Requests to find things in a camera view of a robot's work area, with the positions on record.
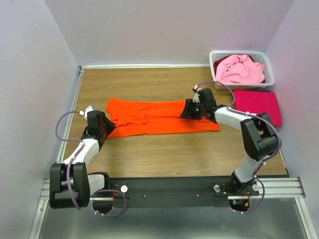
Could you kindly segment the orange t-shirt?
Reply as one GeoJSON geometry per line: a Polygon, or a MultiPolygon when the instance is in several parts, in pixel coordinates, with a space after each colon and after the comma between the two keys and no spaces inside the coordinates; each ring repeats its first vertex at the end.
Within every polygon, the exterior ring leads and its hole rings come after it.
{"type": "Polygon", "coordinates": [[[109,138],[136,135],[220,131],[220,125],[205,119],[182,119],[185,101],[140,102],[110,98],[106,106],[115,130],[109,138]]]}

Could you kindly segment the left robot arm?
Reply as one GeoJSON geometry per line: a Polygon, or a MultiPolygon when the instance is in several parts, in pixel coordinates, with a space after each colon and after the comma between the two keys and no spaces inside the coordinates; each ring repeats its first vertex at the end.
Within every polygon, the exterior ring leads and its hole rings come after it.
{"type": "Polygon", "coordinates": [[[84,111],[70,111],[63,114],[55,127],[55,136],[63,142],[78,142],[77,148],[64,161],[54,163],[49,174],[49,204],[53,209],[87,207],[90,196],[97,193],[104,197],[110,193],[111,185],[106,173],[87,173],[87,166],[100,152],[107,137],[116,125],[105,113],[88,106],[84,111]],[[78,114],[87,121],[80,139],[65,139],[58,135],[62,119],[69,114],[78,114]]]}

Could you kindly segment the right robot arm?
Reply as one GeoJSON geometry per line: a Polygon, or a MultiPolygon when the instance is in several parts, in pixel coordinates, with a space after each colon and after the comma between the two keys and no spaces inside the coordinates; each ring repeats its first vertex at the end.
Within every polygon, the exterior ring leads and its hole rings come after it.
{"type": "Polygon", "coordinates": [[[281,140],[267,113],[251,114],[218,105],[209,88],[193,89],[193,99],[187,99],[180,117],[188,120],[202,118],[238,129],[242,133],[245,156],[241,165],[231,174],[229,189],[241,195],[253,182],[262,165],[281,148],[281,140]]]}

